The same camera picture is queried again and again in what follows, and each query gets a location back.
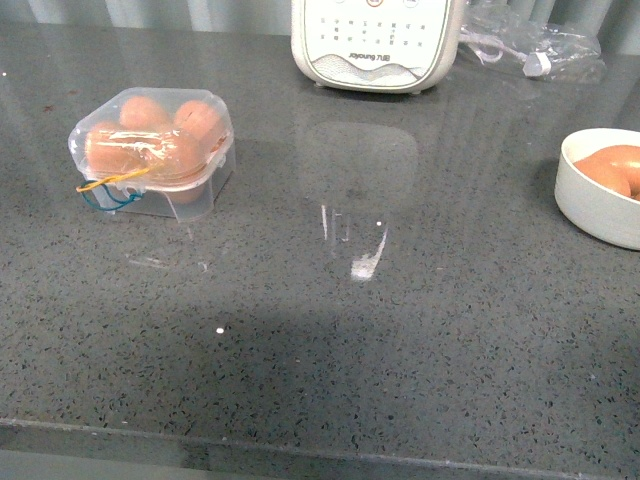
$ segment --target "plastic wrap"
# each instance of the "plastic wrap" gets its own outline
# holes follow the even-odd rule
[[[496,1],[468,6],[459,52],[488,68],[544,81],[596,84],[606,73],[598,39],[580,26],[524,20]]]

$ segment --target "white bowl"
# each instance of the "white bowl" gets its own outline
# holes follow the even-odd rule
[[[573,164],[604,147],[640,146],[640,132],[592,128],[562,142],[555,197],[562,213],[600,240],[640,250],[640,202],[594,182]]]

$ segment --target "brand logo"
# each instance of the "brand logo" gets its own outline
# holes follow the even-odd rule
[[[372,53],[352,53],[351,55],[349,55],[349,58],[355,58],[355,59],[364,59],[364,60],[373,60],[373,61],[381,61],[381,62],[388,62],[391,60],[391,55],[374,55]]]

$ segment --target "plastic container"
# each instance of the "plastic container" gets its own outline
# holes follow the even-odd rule
[[[640,146],[640,132],[593,128],[572,133],[562,142],[556,202],[585,232],[613,245],[640,250],[640,202],[603,187],[573,165],[612,145]]]
[[[85,192],[96,208],[179,222],[211,211],[235,170],[227,107],[206,90],[125,90],[76,125],[69,151],[85,184],[105,182]]]

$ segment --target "gray quartz countertop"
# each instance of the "gray quartz countertop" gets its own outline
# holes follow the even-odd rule
[[[640,475],[640,257],[554,196],[560,144],[640,130],[602,85],[458,58],[435,88],[316,88],[286,37],[0,24],[0,417]],[[88,207],[75,124],[133,86],[228,105],[193,223]]]

